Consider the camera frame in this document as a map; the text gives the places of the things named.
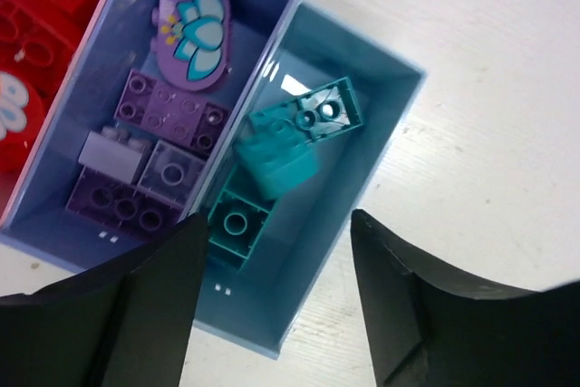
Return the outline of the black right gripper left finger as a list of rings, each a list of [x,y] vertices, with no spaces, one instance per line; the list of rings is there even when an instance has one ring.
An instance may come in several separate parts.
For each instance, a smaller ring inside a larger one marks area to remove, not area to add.
[[[153,242],[1,299],[4,386],[177,386],[208,255],[194,214]]]

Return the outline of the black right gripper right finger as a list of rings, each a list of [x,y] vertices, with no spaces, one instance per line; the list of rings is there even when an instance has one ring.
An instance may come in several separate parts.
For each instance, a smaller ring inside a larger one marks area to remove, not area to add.
[[[353,262],[380,386],[576,386],[579,285],[503,285],[357,209]]]

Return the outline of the dark purple lego bricks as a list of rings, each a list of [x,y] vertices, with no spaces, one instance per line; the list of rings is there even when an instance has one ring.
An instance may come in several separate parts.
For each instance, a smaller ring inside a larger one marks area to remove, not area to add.
[[[150,240],[177,223],[226,125],[228,109],[137,69],[112,125],[88,133],[66,208]]]

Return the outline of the purple lotus lego piece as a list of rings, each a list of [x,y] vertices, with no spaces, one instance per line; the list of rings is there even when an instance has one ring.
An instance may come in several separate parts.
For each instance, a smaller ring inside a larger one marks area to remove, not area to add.
[[[227,70],[232,34],[230,0],[159,0],[151,50],[161,75],[189,92],[212,87]]]

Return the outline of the red legos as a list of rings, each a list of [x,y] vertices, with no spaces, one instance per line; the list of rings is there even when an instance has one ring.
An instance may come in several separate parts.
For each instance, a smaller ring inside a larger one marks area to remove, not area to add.
[[[1,0],[1,66],[56,92],[99,0]]]

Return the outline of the lavender square lego brick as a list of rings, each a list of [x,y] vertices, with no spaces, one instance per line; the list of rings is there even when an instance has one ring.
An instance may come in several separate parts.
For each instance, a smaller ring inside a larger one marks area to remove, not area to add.
[[[91,131],[78,162],[179,206],[187,203],[205,161],[164,140],[133,137],[118,127]]]

